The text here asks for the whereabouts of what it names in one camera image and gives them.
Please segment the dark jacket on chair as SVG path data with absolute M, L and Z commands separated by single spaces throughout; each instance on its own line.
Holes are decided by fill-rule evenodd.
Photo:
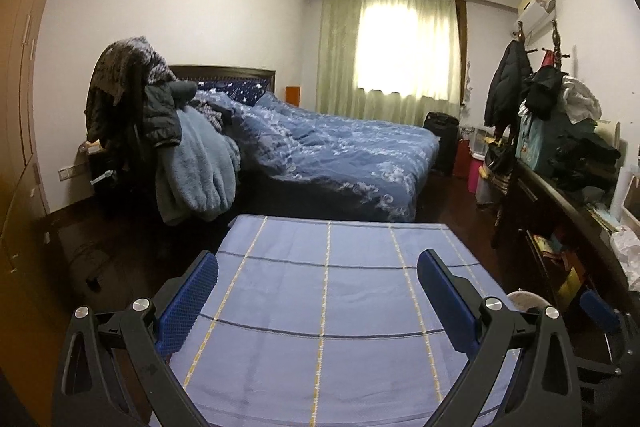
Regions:
M 180 80 L 147 38 L 110 44 L 91 76 L 85 116 L 87 140 L 109 147 L 134 126 L 152 147 L 180 144 L 178 112 L 191 102 L 198 85 Z

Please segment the orange bedside box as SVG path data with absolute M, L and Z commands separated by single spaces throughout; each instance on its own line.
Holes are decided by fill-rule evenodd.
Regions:
M 299 107 L 300 98 L 302 97 L 302 88 L 299 86 L 286 86 L 285 87 L 285 102 Z

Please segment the wooden wardrobe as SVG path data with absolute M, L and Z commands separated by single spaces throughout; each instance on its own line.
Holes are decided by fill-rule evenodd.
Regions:
M 47 0 L 1 0 L 1 349 L 51 348 L 61 321 L 42 260 L 46 214 L 36 152 L 35 55 Z

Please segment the black coat on rack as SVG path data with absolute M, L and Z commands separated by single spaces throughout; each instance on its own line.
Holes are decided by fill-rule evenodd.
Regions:
M 523 43 L 512 40 L 504 50 L 488 90 L 484 124 L 503 132 L 518 116 L 523 81 L 533 74 Z

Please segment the light blue checked tablecloth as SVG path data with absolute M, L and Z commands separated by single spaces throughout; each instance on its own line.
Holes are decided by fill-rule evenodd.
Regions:
M 213 426 L 421 426 L 460 375 L 416 264 L 503 289 L 446 225 L 237 217 L 169 360 Z

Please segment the dark blue patterned duvet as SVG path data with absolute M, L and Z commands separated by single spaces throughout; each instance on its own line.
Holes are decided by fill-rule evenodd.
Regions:
M 254 105 L 198 91 L 242 156 L 245 208 L 271 216 L 411 222 L 438 153 L 433 132 L 410 124 L 311 112 L 265 93 Z

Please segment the pink plastic bin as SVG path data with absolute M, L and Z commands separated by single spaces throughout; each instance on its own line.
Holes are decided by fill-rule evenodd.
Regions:
M 470 168 L 468 174 L 468 190 L 471 194 L 475 194 L 478 185 L 478 179 L 480 179 L 480 167 L 483 166 L 485 160 L 484 155 L 477 153 L 471 154 Z

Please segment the white speckled trash bin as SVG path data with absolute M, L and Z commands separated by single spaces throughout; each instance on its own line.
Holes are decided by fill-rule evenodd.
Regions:
M 522 312 L 544 310 L 551 306 L 547 299 L 531 291 L 511 291 L 508 297 L 515 309 Z

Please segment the black suitcase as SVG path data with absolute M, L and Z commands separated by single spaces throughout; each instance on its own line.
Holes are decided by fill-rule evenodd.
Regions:
M 459 119 L 445 113 L 430 112 L 423 127 L 434 133 L 438 140 L 439 149 L 433 169 L 444 176 L 451 176 L 458 149 Z

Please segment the dark wooden sideboard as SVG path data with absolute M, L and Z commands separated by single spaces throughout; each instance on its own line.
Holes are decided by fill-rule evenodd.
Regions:
M 491 246 L 504 290 L 531 291 L 559 306 L 569 333 L 579 297 L 589 289 L 612 308 L 639 317 L 639 297 L 628 289 L 597 220 L 521 161 L 514 165 Z

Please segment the green sheer window curtain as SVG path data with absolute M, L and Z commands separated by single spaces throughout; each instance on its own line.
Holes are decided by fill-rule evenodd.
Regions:
M 322 0 L 317 112 L 422 126 L 461 89 L 456 0 Z

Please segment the light blue fleece blanket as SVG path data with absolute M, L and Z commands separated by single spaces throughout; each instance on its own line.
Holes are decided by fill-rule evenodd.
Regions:
M 160 217 L 175 223 L 187 217 L 213 220 L 234 200 L 239 147 L 191 106 L 178 110 L 182 138 L 158 155 L 155 190 Z

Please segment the white plastic bag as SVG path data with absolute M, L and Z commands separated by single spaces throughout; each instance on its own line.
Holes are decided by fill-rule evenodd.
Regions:
M 612 251 L 620 262 L 628 287 L 631 291 L 640 291 L 640 241 L 630 228 L 622 225 L 611 234 Z

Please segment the dark wooden headboard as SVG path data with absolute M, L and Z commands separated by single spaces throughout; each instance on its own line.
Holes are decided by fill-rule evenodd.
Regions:
M 195 82 L 200 91 L 222 92 L 249 106 L 276 87 L 276 72 L 270 69 L 213 65 L 170 65 L 169 69 L 179 80 Z

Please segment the pile of dark clothes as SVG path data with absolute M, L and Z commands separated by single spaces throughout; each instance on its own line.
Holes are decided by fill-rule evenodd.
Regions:
M 590 191 L 602 198 L 613 190 L 620 151 L 597 134 L 602 110 L 585 83 L 552 66 L 541 67 L 524 80 L 520 122 L 526 110 L 549 121 L 550 169 L 539 176 L 578 202 L 587 202 Z

